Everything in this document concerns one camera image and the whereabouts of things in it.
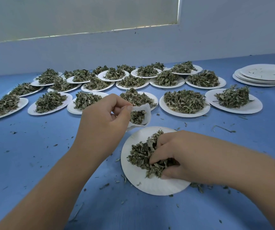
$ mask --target left hand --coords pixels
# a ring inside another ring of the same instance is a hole
[[[88,106],[82,112],[73,148],[81,154],[91,154],[98,163],[103,162],[124,136],[131,110],[132,104],[116,94]]]

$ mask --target forearm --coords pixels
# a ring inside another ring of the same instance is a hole
[[[275,160],[255,154],[234,188],[245,194],[275,227]]]
[[[81,154],[86,152],[67,152],[0,222],[0,229],[63,229],[83,186],[99,165],[92,158],[82,160]]]

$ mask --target paper plate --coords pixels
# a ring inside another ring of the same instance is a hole
[[[190,83],[188,81],[188,77],[185,79],[185,82],[186,84],[192,86],[192,87],[195,87],[195,88],[202,88],[202,89],[215,89],[215,88],[222,88],[226,85],[226,81],[221,78],[221,77],[218,77],[218,82],[219,82],[219,85],[218,86],[214,86],[214,87],[201,87],[201,86],[197,86],[197,85],[193,85],[192,83]]]
[[[76,87],[72,88],[72,89],[69,89],[67,91],[61,91],[61,92],[58,92],[58,93],[65,93],[65,92],[70,92],[70,91],[73,91],[77,88],[79,88],[81,86],[81,84],[78,84]],[[51,89],[51,88],[48,88],[47,92],[51,92],[51,91],[54,91],[54,89]]]
[[[151,94],[151,93],[147,93],[147,92],[140,92],[140,91],[138,91],[137,93],[139,93],[139,94],[146,94],[148,97],[150,97],[150,98],[152,98],[153,100],[154,100],[154,103],[156,104],[156,106],[154,106],[154,107],[151,107],[150,109],[151,110],[154,110],[157,106],[158,106],[158,104],[159,104],[159,100],[158,100],[158,98],[156,97],[156,96],[154,96],[153,94]]]
[[[108,79],[103,78],[103,77],[106,75],[106,73],[108,72],[108,70],[99,73],[99,74],[98,74],[98,78],[99,78],[100,80],[103,80],[103,81],[121,81],[124,77],[129,76],[129,73],[128,73],[127,71],[125,71],[125,70],[123,70],[123,71],[125,72],[125,75],[124,75],[122,78],[117,79],[117,80],[108,80]]]
[[[253,78],[250,78],[250,77],[246,77],[244,76],[240,70],[236,70],[234,72],[234,74],[241,80],[244,80],[244,81],[248,81],[248,82],[251,82],[251,83],[260,83],[260,84],[275,84],[275,81],[267,81],[267,80],[258,80],[258,79],[253,79]]]
[[[59,77],[61,77],[61,76],[63,75],[63,73],[60,73],[60,72],[58,72],[58,73],[59,73]],[[33,78],[33,81],[36,81],[36,78],[38,78],[38,77],[39,77],[39,76]]]
[[[133,87],[133,86],[132,86],[132,87],[126,88],[126,87],[120,86],[119,83],[120,83],[120,81],[117,81],[117,82],[116,82],[117,88],[121,88],[121,89],[131,89],[131,88],[140,89],[140,88],[144,88],[144,87],[148,86],[148,84],[149,84],[149,79],[145,79],[145,84],[142,85],[142,86],[139,86],[139,87],[136,87],[136,86]]]
[[[275,81],[275,65],[272,64],[253,64],[240,69],[246,77],[258,80]]]
[[[240,108],[227,108],[224,106],[221,106],[217,102],[217,98],[214,96],[216,93],[222,93],[225,88],[220,88],[220,89],[212,89],[206,92],[205,97],[207,101],[212,105],[215,106],[216,108],[219,108],[224,111],[228,111],[231,113],[237,113],[237,114],[254,114],[262,110],[263,105],[262,102],[256,98],[253,95],[249,95],[249,100],[254,100],[252,102],[247,103],[245,106],[241,106]]]
[[[260,84],[260,83],[252,83],[252,82],[249,82],[249,81],[244,81],[240,78],[238,78],[235,74],[232,75],[233,79],[238,81],[238,82],[241,82],[243,84],[246,84],[246,85],[254,85],[254,86],[261,86],[261,87],[272,87],[272,86],[275,86],[275,84]]]
[[[156,85],[155,84],[156,78],[151,78],[150,79],[150,84],[152,86],[158,87],[158,88],[177,88],[182,86],[185,83],[185,80],[183,77],[178,77],[177,79],[177,85],[173,85],[173,86],[162,86],[162,85]]]
[[[20,109],[24,108],[27,104],[28,104],[28,99],[24,97],[19,98],[18,108],[16,110],[6,113],[5,115],[1,115],[0,118],[13,114],[16,111],[19,111]]]
[[[104,91],[104,90],[106,90],[106,89],[111,88],[111,87],[114,85],[114,83],[115,83],[115,82],[112,81],[112,82],[110,82],[110,85],[109,85],[108,87],[103,88],[103,89],[99,89],[99,90],[95,90],[95,89],[86,89],[86,88],[84,87],[84,85],[82,85],[82,86],[81,86],[81,90],[82,90],[83,92],[87,92],[87,93],[100,92],[100,91]]]
[[[135,76],[135,77],[140,77],[140,76],[138,76],[138,74],[137,74],[137,70],[138,70],[138,68],[137,69],[135,69],[135,70],[133,70],[132,72],[131,72],[131,75],[132,76]],[[152,77],[140,77],[140,78],[154,78],[154,77],[157,77],[158,76],[158,74],[156,74],[155,76],[152,76]]]
[[[179,179],[161,179],[154,175],[150,178],[146,178],[146,170],[132,165],[128,162],[127,157],[130,155],[132,145],[136,145],[140,141],[143,143],[147,141],[147,138],[158,130],[163,130],[164,133],[175,132],[174,129],[167,127],[145,127],[132,134],[124,143],[122,153],[120,156],[122,169],[125,176],[139,190],[152,194],[152,195],[171,195],[178,193],[190,185],[190,182]]]
[[[36,104],[33,103],[29,108],[28,108],[28,114],[30,115],[47,115],[50,114],[52,112],[56,112],[58,110],[61,110],[62,108],[66,107],[73,99],[73,97],[69,94],[69,93],[63,93],[62,95],[66,95],[67,99],[65,101],[63,101],[63,104],[61,106],[58,106],[57,108],[55,108],[54,110],[51,111],[47,111],[45,113],[37,113],[35,112],[36,110]]]
[[[67,81],[68,83],[71,83],[71,84],[82,84],[82,83],[87,83],[87,82],[90,82],[90,81],[91,81],[91,80],[89,80],[89,81],[74,82],[73,79],[74,79],[74,76],[73,76],[73,77],[70,77],[70,78],[67,78],[66,81]]]
[[[198,65],[193,64],[193,66],[194,66],[194,68],[197,69],[197,71],[192,70],[191,73],[174,73],[174,72],[172,72],[172,73],[178,74],[178,75],[194,75],[194,74],[200,73],[203,70],[202,67],[200,67]]]
[[[108,96],[107,93],[102,93],[102,92],[92,92],[92,94],[97,94],[101,97],[105,97]],[[77,98],[73,99],[68,105],[67,105],[67,110],[69,112],[71,112],[72,114],[76,114],[76,115],[82,115],[82,111],[83,110],[79,110],[79,109],[75,109],[74,107],[76,106],[74,104],[74,101],[76,101]]]
[[[42,90],[43,88],[44,88],[43,86],[40,86],[38,90],[33,91],[33,92],[31,92],[31,93],[24,94],[24,95],[20,95],[19,97],[25,97],[25,96],[34,94],[34,93],[36,93],[36,92],[39,92],[39,91]]]
[[[160,107],[164,111],[166,111],[167,113],[169,113],[171,115],[184,117],[184,118],[194,118],[194,117],[202,116],[202,115],[205,115],[206,113],[208,113],[208,111],[210,110],[210,103],[207,100],[205,101],[205,103],[206,103],[206,106],[202,110],[196,112],[195,114],[185,114],[185,113],[179,113],[179,112],[173,111],[170,108],[168,108],[168,106],[164,102],[164,96],[162,96],[159,101]]]

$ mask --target stack of paper plates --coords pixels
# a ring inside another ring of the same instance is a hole
[[[236,70],[232,77],[235,80],[247,85],[275,86],[275,65],[249,65]]]

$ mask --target blue table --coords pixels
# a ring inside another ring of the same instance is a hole
[[[232,79],[233,72],[256,63],[275,64],[275,54],[194,61],[194,64],[214,70],[223,77],[227,81],[226,87],[242,85]],[[36,73],[0,76],[0,98],[17,83],[32,81],[35,76]],[[176,90],[182,89],[206,92],[187,84]],[[0,119],[0,220],[40,181],[74,141],[72,136],[76,135],[80,116],[72,115],[66,108],[50,115],[28,115],[28,107],[45,91],[43,89],[27,96],[29,103],[25,108]],[[78,91],[80,89],[74,90],[71,95],[75,97]],[[167,89],[148,85],[139,91],[150,92],[159,99]],[[120,94],[123,90],[113,86],[105,92]],[[262,101],[263,110],[246,115],[247,120],[214,107],[211,107],[207,117],[192,119],[169,115],[157,107],[152,111],[149,126],[180,127],[237,143],[275,158],[275,87],[251,86],[250,92]],[[214,125],[236,130],[236,133],[220,128],[213,132],[211,129]],[[221,186],[214,186],[212,190],[205,189],[205,193],[201,194],[197,189],[188,187],[174,197],[159,197],[143,193],[130,186],[129,182],[124,184],[120,162],[115,160],[120,158],[124,142],[137,130],[125,134],[113,155],[101,164],[87,182],[87,190],[82,190],[70,217],[73,218],[84,203],[77,216],[78,221],[68,223],[66,229],[153,230],[168,229],[169,226],[171,229],[272,229],[257,207],[233,189],[228,194]],[[110,183],[110,186],[99,190],[106,183]]]

